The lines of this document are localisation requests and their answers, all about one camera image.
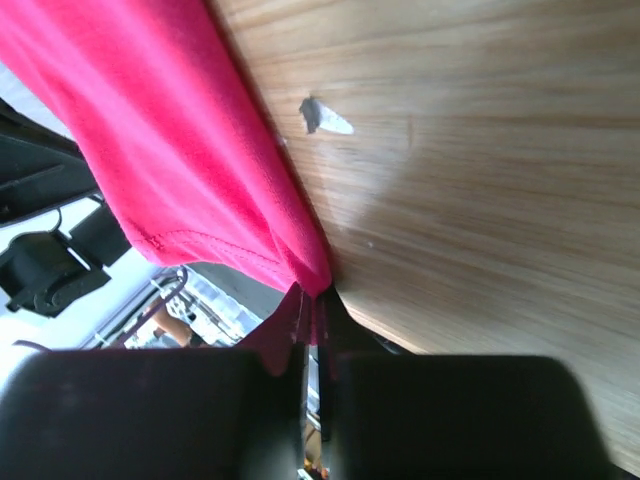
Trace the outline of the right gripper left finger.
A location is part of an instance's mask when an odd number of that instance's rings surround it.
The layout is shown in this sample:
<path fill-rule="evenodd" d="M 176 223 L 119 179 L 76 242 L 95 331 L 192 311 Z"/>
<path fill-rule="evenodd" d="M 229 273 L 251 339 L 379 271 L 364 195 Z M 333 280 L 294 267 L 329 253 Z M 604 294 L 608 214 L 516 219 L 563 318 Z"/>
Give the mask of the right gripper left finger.
<path fill-rule="evenodd" d="M 233 347 L 28 357 L 1 395 L 5 479 L 294 479 L 308 297 Z"/>

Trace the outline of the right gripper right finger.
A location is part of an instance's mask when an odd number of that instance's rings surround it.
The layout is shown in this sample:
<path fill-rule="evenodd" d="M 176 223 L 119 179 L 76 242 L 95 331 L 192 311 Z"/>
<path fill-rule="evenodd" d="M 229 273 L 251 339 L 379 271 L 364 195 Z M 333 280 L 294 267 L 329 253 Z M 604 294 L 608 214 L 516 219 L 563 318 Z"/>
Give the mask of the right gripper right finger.
<path fill-rule="evenodd" d="M 393 353 L 317 300 L 333 479 L 619 479 L 577 378 L 537 355 Z"/>

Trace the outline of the pink red t-shirt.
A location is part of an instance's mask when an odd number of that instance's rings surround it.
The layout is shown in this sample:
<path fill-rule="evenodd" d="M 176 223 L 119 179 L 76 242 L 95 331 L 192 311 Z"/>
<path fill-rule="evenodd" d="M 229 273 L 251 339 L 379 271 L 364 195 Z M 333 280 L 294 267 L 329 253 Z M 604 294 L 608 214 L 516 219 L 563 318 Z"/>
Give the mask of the pink red t-shirt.
<path fill-rule="evenodd" d="M 68 128 L 149 261 L 316 297 L 325 242 L 202 1 L 5 1 L 1 60 Z"/>

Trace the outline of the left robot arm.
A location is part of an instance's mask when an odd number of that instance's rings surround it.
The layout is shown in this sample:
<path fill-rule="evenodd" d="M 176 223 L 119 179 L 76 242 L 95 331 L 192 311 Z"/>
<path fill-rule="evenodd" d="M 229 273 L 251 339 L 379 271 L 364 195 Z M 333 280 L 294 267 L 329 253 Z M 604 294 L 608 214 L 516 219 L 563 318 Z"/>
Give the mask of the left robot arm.
<path fill-rule="evenodd" d="M 76 144 L 1 105 L 5 309 L 55 318 L 102 288 L 131 245 Z"/>

